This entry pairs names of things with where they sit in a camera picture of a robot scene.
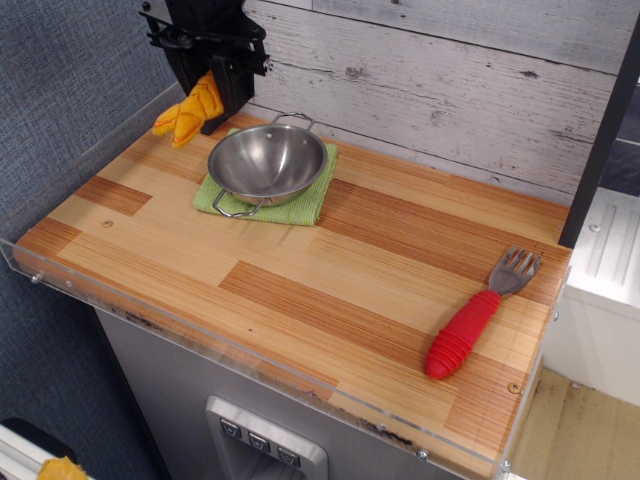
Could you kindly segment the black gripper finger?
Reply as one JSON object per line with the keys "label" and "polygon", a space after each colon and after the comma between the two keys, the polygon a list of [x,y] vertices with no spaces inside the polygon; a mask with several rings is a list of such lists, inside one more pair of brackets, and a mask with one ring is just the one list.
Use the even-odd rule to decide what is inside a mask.
{"label": "black gripper finger", "polygon": [[168,49],[167,60],[185,94],[211,72],[212,50],[208,47]]}
{"label": "black gripper finger", "polygon": [[225,118],[233,116],[253,97],[254,75],[239,62],[223,58],[209,61]]}

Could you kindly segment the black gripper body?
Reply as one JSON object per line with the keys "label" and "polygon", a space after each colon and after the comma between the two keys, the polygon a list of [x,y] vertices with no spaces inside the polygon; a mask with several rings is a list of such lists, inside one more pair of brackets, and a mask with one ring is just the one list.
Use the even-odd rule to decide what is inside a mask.
{"label": "black gripper body", "polygon": [[208,47],[214,58],[239,62],[264,76],[269,56],[266,31],[250,19],[241,1],[143,1],[139,14],[148,23],[153,46],[164,50]]}

